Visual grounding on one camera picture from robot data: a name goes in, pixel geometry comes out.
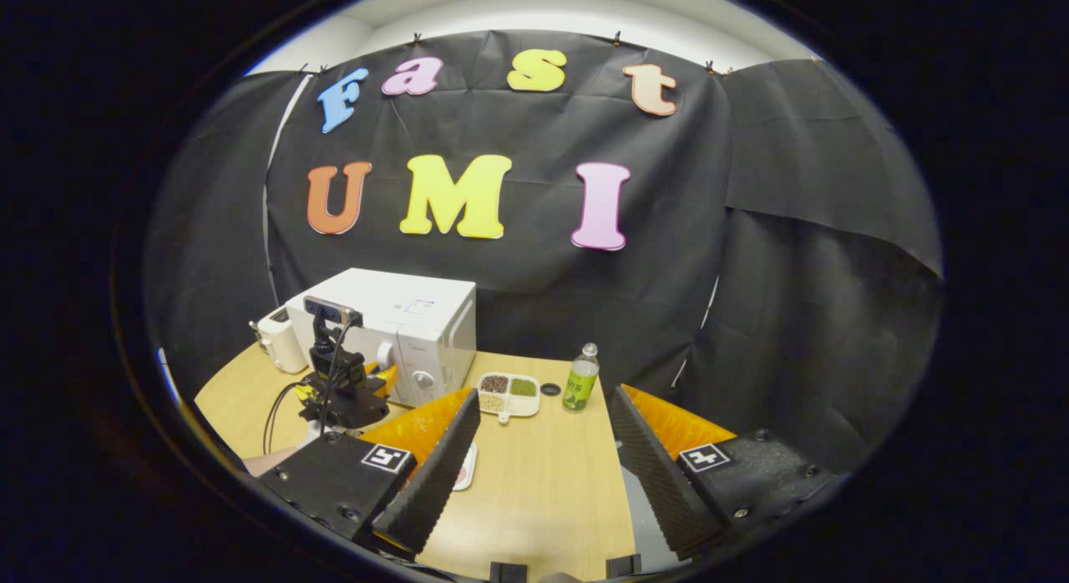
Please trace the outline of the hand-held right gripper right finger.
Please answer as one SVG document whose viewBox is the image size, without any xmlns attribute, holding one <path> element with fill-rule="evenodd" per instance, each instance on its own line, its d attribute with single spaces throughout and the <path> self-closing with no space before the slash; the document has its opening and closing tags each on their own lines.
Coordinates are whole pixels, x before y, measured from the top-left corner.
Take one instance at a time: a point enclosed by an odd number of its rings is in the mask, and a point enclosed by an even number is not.
<svg viewBox="0 0 1069 583">
<path fill-rule="evenodd" d="M 610 423 L 680 559 L 764 539 L 840 487 L 836 470 L 770 430 L 734 433 L 625 384 L 611 394 Z"/>
</svg>

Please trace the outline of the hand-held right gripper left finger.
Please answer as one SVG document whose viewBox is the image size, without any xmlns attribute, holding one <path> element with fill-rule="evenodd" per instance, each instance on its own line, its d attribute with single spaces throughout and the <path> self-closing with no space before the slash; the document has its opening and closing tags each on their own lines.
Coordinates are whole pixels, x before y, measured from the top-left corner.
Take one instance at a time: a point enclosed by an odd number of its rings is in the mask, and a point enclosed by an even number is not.
<svg viewBox="0 0 1069 583">
<path fill-rule="evenodd" d="M 481 421 L 462 388 L 362 436 L 325 432 L 257 476 L 319 525 L 402 559 L 423 553 Z"/>
</svg>

